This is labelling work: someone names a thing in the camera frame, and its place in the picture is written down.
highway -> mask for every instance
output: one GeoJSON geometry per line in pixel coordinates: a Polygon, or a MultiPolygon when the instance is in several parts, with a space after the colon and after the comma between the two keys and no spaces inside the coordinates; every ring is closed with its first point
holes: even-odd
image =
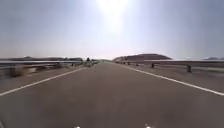
{"type": "Polygon", "coordinates": [[[37,73],[0,81],[0,120],[4,128],[224,128],[223,78],[107,62],[37,73]]]}

sky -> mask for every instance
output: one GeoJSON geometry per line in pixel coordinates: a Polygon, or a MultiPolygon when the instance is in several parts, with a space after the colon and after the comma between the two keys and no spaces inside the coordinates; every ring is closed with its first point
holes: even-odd
{"type": "Polygon", "coordinates": [[[1,0],[0,57],[224,57],[223,0],[1,0]]]}

guardrail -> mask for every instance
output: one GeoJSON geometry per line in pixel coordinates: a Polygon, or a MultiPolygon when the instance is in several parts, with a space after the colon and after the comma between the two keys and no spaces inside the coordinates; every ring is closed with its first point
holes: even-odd
{"type": "Polygon", "coordinates": [[[83,61],[0,61],[0,75],[18,76],[40,71],[47,67],[66,67],[80,65],[83,61]]]}
{"type": "Polygon", "coordinates": [[[213,67],[213,68],[224,68],[224,61],[210,61],[210,60],[141,60],[141,61],[116,61],[120,64],[139,64],[151,65],[151,68],[154,68],[156,64],[158,65],[179,65],[186,66],[187,72],[192,72],[192,67],[213,67]]]}

hill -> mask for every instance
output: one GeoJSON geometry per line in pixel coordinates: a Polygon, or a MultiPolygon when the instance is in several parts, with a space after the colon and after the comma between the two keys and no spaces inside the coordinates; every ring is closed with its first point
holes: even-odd
{"type": "Polygon", "coordinates": [[[33,58],[33,57],[23,57],[23,58],[4,58],[0,61],[65,61],[65,60],[71,60],[71,61],[82,61],[82,58],[62,58],[62,57],[46,57],[46,58],[33,58]]]}
{"type": "Polygon", "coordinates": [[[218,57],[209,57],[209,58],[204,59],[204,60],[224,60],[224,57],[222,57],[222,58],[218,58],[218,57]]]}
{"type": "Polygon", "coordinates": [[[114,59],[114,61],[122,61],[122,60],[170,60],[171,58],[159,55],[159,54],[138,54],[138,55],[131,55],[131,56],[121,56],[114,59]]]}

lane marking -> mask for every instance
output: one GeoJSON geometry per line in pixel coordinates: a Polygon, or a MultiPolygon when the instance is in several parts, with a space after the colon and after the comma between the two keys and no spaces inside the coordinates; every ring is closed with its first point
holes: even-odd
{"type": "Polygon", "coordinates": [[[193,85],[193,84],[189,84],[189,83],[185,83],[185,82],[182,82],[182,81],[179,81],[179,80],[175,80],[175,79],[172,79],[172,78],[168,78],[168,77],[156,75],[156,74],[153,74],[153,73],[141,71],[141,70],[138,70],[138,69],[135,69],[135,68],[122,66],[122,65],[119,65],[119,66],[127,68],[127,69],[130,69],[130,70],[133,70],[133,71],[136,71],[136,72],[140,72],[140,73],[143,73],[143,74],[154,76],[154,77],[157,77],[157,78],[162,78],[162,79],[165,79],[165,80],[169,80],[169,81],[172,81],[172,82],[183,84],[183,85],[186,85],[186,86],[189,86],[189,87],[192,87],[192,88],[196,88],[196,89],[199,89],[199,90],[202,90],[202,91],[210,92],[210,93],[213,93],[213,94],[216,94],[216,95],[219,95],[219,96],[224,96],[224,93],[222,93],[222,92],[218,92],[218,91],[214,91],[214,90],[211,90],[211,89],[199,87],[199,86],[196,86],[196,85],[193,85]]]}
{"type": "Polygon", "coordinates": [[[40,84],[40,83],[43,83],[43,82],[46,82],[46,81],[49,81],[49,80],[56,79],[58,77],[62,77],[62,76],[65,76],[65,75],[68,75],[68,74],[71,74],[71,73],[75,73],[75,72],[81,71],[83,69],[86,69],[86,68],[80,68],[80,69],[77,69],[77,70],[74,70],[74,71],[66,72],[66,73],[63,73],[63,74],[60,74],[60,75],[57,75],[57,76],[53,76],[53,77],[50,77],[50,78],[46,78],[46,79],[34,82],[32,84],[24,85],[22,87],[15,88],[15,89],[12,89],[12,90],[0,93],[0,97],[5,96],[5,95],[10,94],[10,93],[13,93],[13,92],[17,92],[19,90],[22,90],[22,89],[25,89],[25,88],[28,88],[28,87],[31,87],[31,86],[34,86],[34,85],[37,85],[37,84],[40,84]]]}
{"type": "Polygon", "coordinates": [[[0,128],[5,128],[1,120],[0,120],[0,128]]]}

